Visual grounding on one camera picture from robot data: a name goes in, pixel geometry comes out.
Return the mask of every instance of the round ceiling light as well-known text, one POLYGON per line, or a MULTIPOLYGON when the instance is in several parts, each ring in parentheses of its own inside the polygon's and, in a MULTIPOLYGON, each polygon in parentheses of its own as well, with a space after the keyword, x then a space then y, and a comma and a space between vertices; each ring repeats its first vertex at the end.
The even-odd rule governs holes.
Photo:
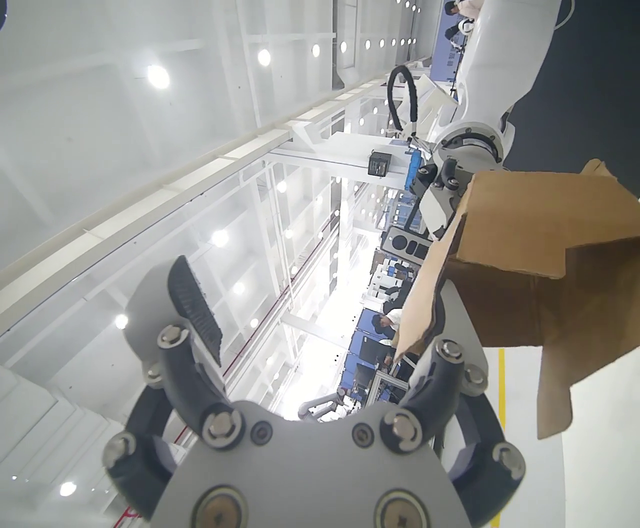
POLYGON ((60 495, 62 497, 68 497, 76 492, 77 486, 73 482, 65 482, 60 486, 60 495))
POLYGON ((229 234, 225 229, 221 229, 220 231, 215 231, 213 235, 211 235, 211 243, 218 248, 223 248, 229 242, 229 234))
POLYGON ((120 314, 116 316, 113 322, 118 330, 124 330, 129 324, 129 318, 125 314, 120 314))
POLYGON ((157 64, 153 64, 147 68, 147 79, 154 88, 164 90, 169 86, 169 73, 157 64))
POLYGON ((271 53, 269 53, 268 49, 261 49, 260 53, 258 53, 258 62, 262 66, 268 66, 271 64, 271 53))

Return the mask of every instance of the blue panel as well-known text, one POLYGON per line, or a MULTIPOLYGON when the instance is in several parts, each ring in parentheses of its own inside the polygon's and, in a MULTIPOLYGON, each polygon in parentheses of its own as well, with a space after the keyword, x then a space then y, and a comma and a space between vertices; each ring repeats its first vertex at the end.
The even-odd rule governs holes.
POLYGON ((380 341, 381 339, 387 339, 387 336, 383 333, 376 332, 373 328, 371 319, 377 313, 378 312, 374 312, 373 310, 369 310, 368 308, 362 310, 360 319, 358 320, 358 324, 356 324, 356 329, 368 334, 376 341, 380 341))
POLYGON ((408 191, 409 186, 413 183, 415 175, 418 174, 418 169, 422 163, 422 154, 420 150, 414 150, 411 154, 411 162, 409 163, 409 171, 406 174, 406 181, 404 182, 404 190, 408 191))

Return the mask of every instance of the brown cardboard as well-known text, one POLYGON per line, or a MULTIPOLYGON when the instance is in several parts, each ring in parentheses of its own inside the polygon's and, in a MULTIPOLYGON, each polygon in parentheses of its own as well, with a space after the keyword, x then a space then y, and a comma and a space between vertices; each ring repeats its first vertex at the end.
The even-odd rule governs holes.
POLYGON ((424 351, 444 278, 483 346, 543 346, 538 437, 560 433, 571 385, 640 345, 640 205, 599 160, 476 174, 404 304, 397 358, 424 351))

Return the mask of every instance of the person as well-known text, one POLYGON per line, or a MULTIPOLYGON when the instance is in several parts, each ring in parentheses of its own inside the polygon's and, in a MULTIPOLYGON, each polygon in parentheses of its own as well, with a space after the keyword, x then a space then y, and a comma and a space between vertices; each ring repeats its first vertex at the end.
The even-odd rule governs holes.
POLYGON ((480 16, 480 9, 484 0, 458 0, 457 2, 445 2, 444 12, 448 15, 460 13, 463 17, 476 20, 480 16))
POLYGON ((400 318, 402 317, 402 309, 396 308, 391 310, 387 315, 376 314, 371 319, 373 328, 378 333, 385 333, 384 328, 389 327, 395 332, 400 328, 400 318))

